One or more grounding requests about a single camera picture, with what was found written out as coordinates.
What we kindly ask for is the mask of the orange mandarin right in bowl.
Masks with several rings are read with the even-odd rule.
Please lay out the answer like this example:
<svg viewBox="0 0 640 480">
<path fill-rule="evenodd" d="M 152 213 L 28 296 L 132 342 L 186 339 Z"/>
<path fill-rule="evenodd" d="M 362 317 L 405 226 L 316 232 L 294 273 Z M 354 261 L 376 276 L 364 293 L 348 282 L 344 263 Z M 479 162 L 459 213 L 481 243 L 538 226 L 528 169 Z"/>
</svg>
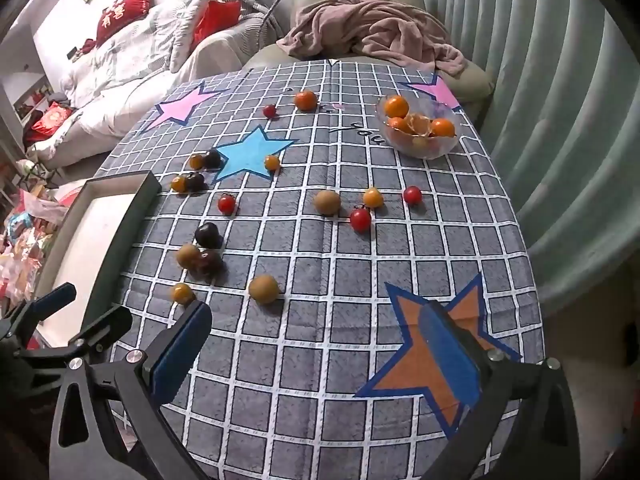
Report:
<svg viewBox="0 0 640 480">
<path fill-rule="evenodd" d="M 454 138 L 456 136 L 456 126 L 447 118 L 434 118 L 431 121 L 431 136 L 439 138 Z"/>
</svg>

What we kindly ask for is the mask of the mint green curtain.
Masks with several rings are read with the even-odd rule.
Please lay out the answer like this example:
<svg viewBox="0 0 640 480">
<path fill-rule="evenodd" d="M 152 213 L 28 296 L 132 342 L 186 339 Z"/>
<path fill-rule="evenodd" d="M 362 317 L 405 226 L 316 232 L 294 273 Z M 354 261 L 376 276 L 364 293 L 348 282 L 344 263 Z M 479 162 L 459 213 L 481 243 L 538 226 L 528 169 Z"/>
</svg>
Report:
<svg viewBox="0 0 640 480">
<path fill-rule="evenodd" d="M 552 315 L 639 247 L 639 63 L 600 0 L 425 0 L 494 82 L 480 136 Z"/>
</svg>

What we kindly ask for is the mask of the brown longan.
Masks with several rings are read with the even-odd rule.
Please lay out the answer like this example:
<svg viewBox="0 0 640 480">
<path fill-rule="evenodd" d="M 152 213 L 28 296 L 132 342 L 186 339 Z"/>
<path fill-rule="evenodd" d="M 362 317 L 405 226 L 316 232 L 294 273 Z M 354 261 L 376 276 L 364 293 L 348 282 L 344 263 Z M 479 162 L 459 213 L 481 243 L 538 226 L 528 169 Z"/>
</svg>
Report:
<svg viewBox="0 0 640 480">
<path fill-rule="evenodd" d="M 193 244 L 184 244 L 176 251 L 175 258 L 183 269 L 192 270 L 200 261 L 201 251 Z"/>
<path fill-rule="evenodd" d="M 341 209 L 341 196 L 331 190 L 319 191 L 314 196 L 314 208 L 322 216 L 334 216 Z"/>
<path fill-rule="evenodd" d="M 258 304 L 272 304 L 280 295 L 280 287 L 272 275 L 260 274 L 250 282 L 248 293 Z"/>
</svg>

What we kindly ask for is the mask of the orange mandarin in bowl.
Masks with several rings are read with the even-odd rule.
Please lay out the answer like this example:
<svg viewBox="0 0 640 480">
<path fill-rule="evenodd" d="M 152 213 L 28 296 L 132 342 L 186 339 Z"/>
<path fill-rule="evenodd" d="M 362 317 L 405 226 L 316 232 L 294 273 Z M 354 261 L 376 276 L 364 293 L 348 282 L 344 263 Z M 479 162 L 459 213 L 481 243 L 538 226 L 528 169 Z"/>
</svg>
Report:
<svg viewBox="0 0 640 480">
<path fill-rule="evenodd" d="M 398 131 L 402 131 L 409 134 L 412 133 L 411 127 L 408 125 L 408 122 L 403 117 L 391 117 L 388 120 L 387 125 L 390 128 L 396 129 Z"/>
<path fill-rule="evenodd" d="M 389 96 L 385 100 L 383 110 L 388 118 L 405 118 L 409 113 L 410 106 L 403 96 L 396 94 L 396 96 Z"/>
<path fill-rule="evenodd" d="M 454 138 L 456 136 L 456 126 L 447 118 L 434 118 L 431 121 L 431 136 L 439 138 Z"/>
</svg>

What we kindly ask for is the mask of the small red tomato far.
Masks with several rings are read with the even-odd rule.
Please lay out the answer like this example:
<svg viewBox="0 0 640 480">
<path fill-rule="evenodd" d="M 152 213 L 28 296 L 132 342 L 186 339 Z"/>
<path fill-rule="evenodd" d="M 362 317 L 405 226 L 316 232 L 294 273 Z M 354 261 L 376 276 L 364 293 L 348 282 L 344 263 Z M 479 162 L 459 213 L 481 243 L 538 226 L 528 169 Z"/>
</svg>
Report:
<svg viewBox="0 0 640 480">
<path fill-rule="evenodd" d="M 262 110 L 262 112 L 264 113 L 264 115 L 271 119 L 273 117 L 277 116 L 277 107 L 275 107 L 274 105 L 270 104 L 264 107 L 264 109 Z"/>
</svg>

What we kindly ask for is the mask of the dark red plum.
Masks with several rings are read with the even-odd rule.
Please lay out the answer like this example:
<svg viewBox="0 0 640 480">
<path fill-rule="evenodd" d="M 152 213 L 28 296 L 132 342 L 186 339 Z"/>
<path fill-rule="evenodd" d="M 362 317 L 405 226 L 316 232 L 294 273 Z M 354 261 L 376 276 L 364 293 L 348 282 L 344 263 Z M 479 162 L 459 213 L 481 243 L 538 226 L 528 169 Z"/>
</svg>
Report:
<svg viewBox="0 0 640 480">
<path fill-rule="evenodd" d="M 224 268 L 224 262 L 216 250 L 202 250 L 198 256 L 195 269 L 198 274 L 214 276 Z"/>
</svg>

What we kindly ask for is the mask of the brown longan front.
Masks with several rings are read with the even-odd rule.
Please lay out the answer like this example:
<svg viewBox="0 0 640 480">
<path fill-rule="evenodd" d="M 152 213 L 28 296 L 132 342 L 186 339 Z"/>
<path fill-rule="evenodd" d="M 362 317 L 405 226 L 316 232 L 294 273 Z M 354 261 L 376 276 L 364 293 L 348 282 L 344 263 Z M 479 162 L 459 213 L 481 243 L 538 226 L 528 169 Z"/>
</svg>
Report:
<svg viewBox="0 0 640 480">
<path fill-rule="evenodd" d="M 272 275 L 260 274 L 250 282 L 248 293 L 258 304 L 272 304 L 280 295 L 280 287 Z"/>
</svg>

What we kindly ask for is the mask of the dark green white tray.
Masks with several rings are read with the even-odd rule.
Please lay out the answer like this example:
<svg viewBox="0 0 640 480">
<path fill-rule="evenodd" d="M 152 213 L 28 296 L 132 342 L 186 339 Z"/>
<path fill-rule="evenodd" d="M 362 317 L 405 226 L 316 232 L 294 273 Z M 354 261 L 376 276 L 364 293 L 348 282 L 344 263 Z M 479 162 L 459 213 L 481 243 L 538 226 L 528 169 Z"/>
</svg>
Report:
<svg viewBox="0 0 640 480">
<path fill-rule="evenodd" d="M 159 192 L 160 182 L 149 171 L 85 182 L 37 280 L 37 298 L 65 283 L 76 288 L 70 304 L 37 326 L 48 346 L 67 346 L 111 307 L 119 273 Z"/>
</svg>

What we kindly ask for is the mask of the clear glass fruit bowl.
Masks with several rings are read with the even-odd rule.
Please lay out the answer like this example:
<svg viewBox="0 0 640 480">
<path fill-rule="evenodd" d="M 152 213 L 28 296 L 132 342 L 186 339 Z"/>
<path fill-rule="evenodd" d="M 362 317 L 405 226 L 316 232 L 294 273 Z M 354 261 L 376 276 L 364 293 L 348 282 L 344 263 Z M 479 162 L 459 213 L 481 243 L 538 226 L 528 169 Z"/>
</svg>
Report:
<svg viewBox="0 0 640 480">
<path fill-rule="evenodd" d="M 433 160 L 449 154 L 462 133 L 460 116 L 431 98 L 389 94 L 375 107 L 380 136 L 401 154 Z"/>
</svg>

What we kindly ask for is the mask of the dark plum pair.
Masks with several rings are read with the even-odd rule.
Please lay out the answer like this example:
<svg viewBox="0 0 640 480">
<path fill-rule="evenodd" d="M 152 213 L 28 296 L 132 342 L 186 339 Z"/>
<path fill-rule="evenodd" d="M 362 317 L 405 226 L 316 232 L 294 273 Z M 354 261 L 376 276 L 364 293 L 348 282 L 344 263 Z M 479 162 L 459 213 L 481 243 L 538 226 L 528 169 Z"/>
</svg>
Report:
<svg viewBox="0 0 640 480">
<path fill-rule="evenodd" d="M 211 148 L 204 155 L 203 166 L 208 170 L 217 170 L 222 167 L 222 157 L 216 148 Z"/>
<path fill-rule="evenodd" d="M 186 176 L 186 190 L 188 192 L 200 192 L 204 188 L 206 188 L 205 178 L 200 172 L 191 172 Z"/>
</svg>

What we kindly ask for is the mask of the orange mandarin left in bowl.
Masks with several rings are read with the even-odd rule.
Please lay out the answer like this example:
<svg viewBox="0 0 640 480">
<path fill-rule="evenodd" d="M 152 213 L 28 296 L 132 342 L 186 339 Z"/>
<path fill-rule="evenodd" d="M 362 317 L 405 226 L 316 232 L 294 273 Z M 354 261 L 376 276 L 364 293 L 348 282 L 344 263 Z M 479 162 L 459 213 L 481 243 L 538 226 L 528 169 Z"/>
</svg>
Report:
<svg viewBox="0 0 640 480">
<path fill-rule="evenodd" d="M 387 125 L 390 128 L 396 129 L 398 131 L 402 131 L 409 134 L 412 133 L 411 127 L 408 125 L 408 122 L 403 117 L 391 117 L 388 120 Z"/>
</svg>

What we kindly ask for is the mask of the colourful clutter pile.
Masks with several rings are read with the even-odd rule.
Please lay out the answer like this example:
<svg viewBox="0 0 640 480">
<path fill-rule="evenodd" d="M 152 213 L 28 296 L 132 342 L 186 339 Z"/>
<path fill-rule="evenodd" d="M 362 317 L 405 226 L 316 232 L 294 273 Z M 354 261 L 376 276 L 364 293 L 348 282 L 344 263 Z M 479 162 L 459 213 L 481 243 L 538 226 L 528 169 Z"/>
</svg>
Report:
<svg viewBox="0 0 640 480">
<path fill-rule="evenodd" d="M 57 184 L 55 171 L 28 159 L 1 168 L 1 315 L 34 294 L 53 237 L 85 184 Z"/>
</svg>

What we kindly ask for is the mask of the dark plum upper left pair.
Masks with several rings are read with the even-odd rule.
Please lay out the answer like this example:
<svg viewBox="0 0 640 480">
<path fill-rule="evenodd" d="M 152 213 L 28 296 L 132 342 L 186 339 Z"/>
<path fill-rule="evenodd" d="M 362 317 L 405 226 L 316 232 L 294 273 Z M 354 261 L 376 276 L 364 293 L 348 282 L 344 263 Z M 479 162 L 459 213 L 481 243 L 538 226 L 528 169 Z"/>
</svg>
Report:
<svg viewBox="0 0 640 480">
<path fill-rule="evenodd" d="M 217 170 L 222 167 L 222 157 L 216 148 L 211 148 L 204 155 L 203 166 L 208 170 Z"/>
</svg>

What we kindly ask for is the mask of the yellow tomato on blue star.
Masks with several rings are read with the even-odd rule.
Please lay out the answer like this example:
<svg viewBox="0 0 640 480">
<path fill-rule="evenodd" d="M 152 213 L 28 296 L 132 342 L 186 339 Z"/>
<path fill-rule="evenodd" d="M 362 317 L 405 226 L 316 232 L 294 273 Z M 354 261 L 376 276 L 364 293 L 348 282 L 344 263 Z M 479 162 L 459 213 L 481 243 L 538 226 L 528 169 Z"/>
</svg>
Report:
<svg viewBox="0 0 640 480">
<path fill-rule="evenodd" d="M 269 172 L 276 172 L 280 169 L 280 159 L 276 155 L 267 155 L 264 159 L 264 166 Z"/>
</svg>

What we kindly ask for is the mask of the orange mandarin top in bowl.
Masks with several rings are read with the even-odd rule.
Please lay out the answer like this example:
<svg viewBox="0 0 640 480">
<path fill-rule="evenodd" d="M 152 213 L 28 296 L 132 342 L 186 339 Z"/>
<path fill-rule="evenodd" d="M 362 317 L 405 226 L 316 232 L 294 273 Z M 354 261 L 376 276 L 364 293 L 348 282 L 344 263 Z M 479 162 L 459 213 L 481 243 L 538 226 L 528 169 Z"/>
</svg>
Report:
<svg viewBox="0 0 640 480">
<path fill-rule="evenodd" d="M 405 118 L 409 113 L 410 106 L 403 96 L 396 94 L 396 96 L 389 96 L 385 100 L 383 110 L 388 118 Z"/>
</svg>

